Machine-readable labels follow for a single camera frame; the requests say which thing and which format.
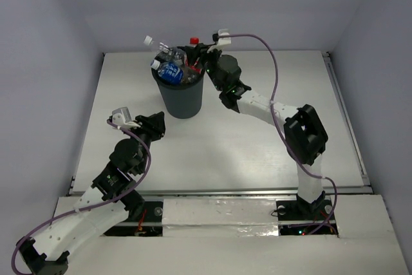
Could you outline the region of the red label clear bottle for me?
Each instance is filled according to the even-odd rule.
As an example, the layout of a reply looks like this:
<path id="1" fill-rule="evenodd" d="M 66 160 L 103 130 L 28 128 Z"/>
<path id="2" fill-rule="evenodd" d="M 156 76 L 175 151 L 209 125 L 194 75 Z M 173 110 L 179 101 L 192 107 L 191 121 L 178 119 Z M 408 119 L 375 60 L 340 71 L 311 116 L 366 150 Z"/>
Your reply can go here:
<path id="1" fill-rule="evenodd" d="M 187 54 L 186 66 L 187 66 L 187 83 L 192 84 L 200 76 L 201 67 L 199 65 L 199 57 L 196 51 L 196 46 L 200 43 L 198 37 L 191 37 L 189 44 L 185 46 Z"/>

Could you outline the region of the clear unlabelled plastic bottle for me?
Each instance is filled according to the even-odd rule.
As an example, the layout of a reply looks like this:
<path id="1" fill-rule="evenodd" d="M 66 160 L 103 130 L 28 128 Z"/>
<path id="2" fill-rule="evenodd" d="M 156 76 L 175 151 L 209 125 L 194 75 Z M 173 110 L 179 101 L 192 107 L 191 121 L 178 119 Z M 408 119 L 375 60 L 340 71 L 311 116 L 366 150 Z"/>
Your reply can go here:
<path id="1" fill-rule="evenodd" d="M 187 59 L 186 53 L 178 47 L 169 46 L 164 42 L 156 41 L 149 35 L 146 35 L 144 44 L 155 51 L 157 54 L 156 57 L 161 59 L 162 62 L 173 62 L 177 66 L 185 64 Z"/>

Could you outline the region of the blue label water bottle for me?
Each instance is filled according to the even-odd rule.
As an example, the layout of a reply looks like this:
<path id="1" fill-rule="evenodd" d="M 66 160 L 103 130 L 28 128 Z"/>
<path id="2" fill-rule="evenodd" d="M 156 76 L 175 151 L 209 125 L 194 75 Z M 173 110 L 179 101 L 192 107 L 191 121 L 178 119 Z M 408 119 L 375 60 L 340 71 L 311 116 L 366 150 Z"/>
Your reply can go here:
<path id="1" fill-rule="evenodd" d="M 179 85 L 183 79 L 182 69 L 173 62 L 160 62 L 153 59 L 151 68 L 157 72 L 159 78 L 171 85 Z"/>

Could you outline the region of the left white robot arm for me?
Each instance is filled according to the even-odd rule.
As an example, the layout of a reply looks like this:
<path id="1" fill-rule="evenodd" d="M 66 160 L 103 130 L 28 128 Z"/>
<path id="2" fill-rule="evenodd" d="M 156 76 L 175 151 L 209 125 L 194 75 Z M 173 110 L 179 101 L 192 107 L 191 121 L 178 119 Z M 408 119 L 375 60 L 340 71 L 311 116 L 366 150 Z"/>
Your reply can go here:
<path id="1" fill-rule="evenodd" d="M 126 137 L 116 143 L 105 168 L 71 210 L 46 220 L 17 242 L 12 257 L 20 256 L 30 274 L 64 274 L 87 241 L 144 212 L 145 200 L 136 188 L 151 167 L 151 144 L 165 135 L 165 114 L 132 118 L 123 107 L 106 122 Z"/>

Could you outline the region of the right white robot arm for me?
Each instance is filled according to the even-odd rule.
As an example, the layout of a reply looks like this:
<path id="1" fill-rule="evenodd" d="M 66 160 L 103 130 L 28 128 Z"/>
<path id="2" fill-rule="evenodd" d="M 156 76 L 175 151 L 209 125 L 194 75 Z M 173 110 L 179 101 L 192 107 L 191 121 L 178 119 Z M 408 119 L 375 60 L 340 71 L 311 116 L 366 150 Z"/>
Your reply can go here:
<path id="1" fill-rule="evenodd" d="M 328 135 L 315 108 L 309 104 L 288 106 L 260 95 L 241 81 L 237 59 L 210 45 L 200 43 L 183 50 L 187 64 L 202 68 L 209 76 L 226 108 L 276 128 L 297 165 L 297 213 L 303 218 L 317 214 L 325 199 L 321 162 Z"/>

